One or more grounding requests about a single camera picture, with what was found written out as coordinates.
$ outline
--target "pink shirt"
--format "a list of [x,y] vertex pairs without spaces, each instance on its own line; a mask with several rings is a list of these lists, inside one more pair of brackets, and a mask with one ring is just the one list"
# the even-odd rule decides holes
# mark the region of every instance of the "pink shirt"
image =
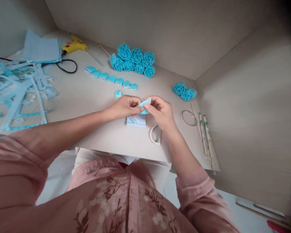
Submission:
[[34,129],[0,138],[0,232],[238,232],[202,167],[176,179],[180,209],[142,163],[114,158],[80,165],[63,195],[35,206],[58,155]]

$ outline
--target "table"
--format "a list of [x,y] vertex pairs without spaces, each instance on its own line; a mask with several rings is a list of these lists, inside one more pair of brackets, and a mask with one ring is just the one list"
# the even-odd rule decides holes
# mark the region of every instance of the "table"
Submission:
[[[45,37],[57,37],[62,41],[63,45],[66,45],[67,41],[71,41],[69,33],[61,30],[55,30]],[[185,82],[187,87],[191,88],[195,87],[196,82],[157,66],[153,78],[146,78],[143,74],[137,74],[133,71],[114,71],[108,62],[108,56],[98,43],[84,38],[81,39],[88,46],[88,52],[78,50],[64,57],[65,59],[76,61],[78,64],[76,73],[67,74],[55,64],[46,66],[46,74],[54,77],[54,80],[50,83],[59,92],[58,96],[48,102],[48,122],[66,120],[102,110],[116,101],[114,99],[114,92],[116,90],[121,90],[123,94],[135,95],[140,98],[149,95],[159,95],[172,104],[176,124],[194,156],[204,168],[211,170],[211,165],[206,161],[203,153],[202,140],[199,137],[197,127],[188,126],[181,118],[182,111],[188,110],[192,112],[190,103],[193,104],[196,113],[200,111],[198,100],[194,98],[186,102],[173,93],[173,86],[178,82]],[[110,55],[115,52],[114,49],[104,48]],[[93,54],[103,66],[89,53]],[[16,60],[18,56],[19,53],[16,53],[9,58]],[[61,66],[66,69],[74,69],[74,64],[69,62],[63,63]],[[129,80],[130,83],[136,83],[138,84],[138,90],[133,91],[116,84],[107,83],[101,79],[96,79],[84,71],[86,66],[94,66],[96,69],[100,69],[101,72],[108,72],[109,75],[115,75],[116,78],[122,77],[124,80]],[[24,110],[26,112],[36,112],[39,111],[39,105],[36,101],[26,106]],[[0,112],[5,114],[7,107],[0,105]],[[3,117],[0,118],[0,126],[3,120]],[[21,124],[34,124],[39,121],[39,117],[33,117],[32,119],[26,119]],[[124,122],[125,119],[120,119],[105,124],[76,143],[76,146],[156,161],[171,162],[171,155],[164,133],[162,132],[161,135],[161,145],[153,144],[149,139],[150,129],[156,124],[152,115],[146,115],[146,128],[126,127]],[[214,156],[214,163],[214,170],[219,170],[216,156]]]

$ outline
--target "yellow glue gun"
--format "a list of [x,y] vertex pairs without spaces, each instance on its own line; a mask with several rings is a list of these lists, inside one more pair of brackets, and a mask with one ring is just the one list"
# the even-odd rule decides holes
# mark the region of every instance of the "yellow glue gun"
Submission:
[[72,53],[76,50],[82,50],[82,51],[86,51],[87,50],[87,46],[86,44],[84,44],[84,42],[82,40],[80,40],[76,35],[71,34],[71,38],[73,40],[73,42],[67,42],[67,45],[65,46],[61,46],[61,49],[64,51],[66,51],[66,53]]

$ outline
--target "paper flower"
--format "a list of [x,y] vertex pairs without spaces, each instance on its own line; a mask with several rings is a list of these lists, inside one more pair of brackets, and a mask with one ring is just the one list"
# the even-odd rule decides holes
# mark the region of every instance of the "paper flower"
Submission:
[[149,67],[154,64],[155,55],[151,52],[145,52],[142,56],[142,64],[145,67]]
[[174,86],[174,93],[177,95],[182,95],[187,89],[185,82],[179,82]]
[[121,59],[123,59],[125,61],[130,60],[130,57],[132,55],[132,52],[131,52],[129,46],[126,45],[126,44],[120,45],[117,48],[116,52],[117,52],[117,55],[119,56],[119,58],[121,58]]
[[143,67],[143,64],[142,63],[138,63],[136,66],[135,66],[135,69],[134,71],[138,74],[142,74],[144,71],[145,71],[145,68]]
[[135,63],[133,63],[131,60],[124,62],[124,70],[125,71],[132,71],[135,68]]
[[193,99],[196,95],[197,95],[197,91],[195,91],[192,88],[188,88],[188,89],[186,89],[186,91],[184,93],[182,93],[181,98],[184,101],[189,101],[189,100]]
[[130,60],[135,63],[135,64],[138,64],[141,62],[142,60],[142,51],[140,48],[134,48],[133,51],[132,51],[132,56],[130,58]]
[[145,69],[145,76],[147,78],[152,78],[154,76],[154,73],[155,73],[155,67],[154,66],[150,66],[150,67],[147,67]]
[[115,71],[120,72],[124,69],[124,62],[115,54],[112,54],[111,57],[109,57],[109,61]]

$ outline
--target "person's left hand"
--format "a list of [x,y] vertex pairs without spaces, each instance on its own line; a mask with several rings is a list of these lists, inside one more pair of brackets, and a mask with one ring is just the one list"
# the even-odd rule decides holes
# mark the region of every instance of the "person's left hand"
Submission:
[[138,107],[142,103],[139,97],[131,95],[123,95],[107,110],[114,120],[122,119],[127,116],[137,116],[145,108]]

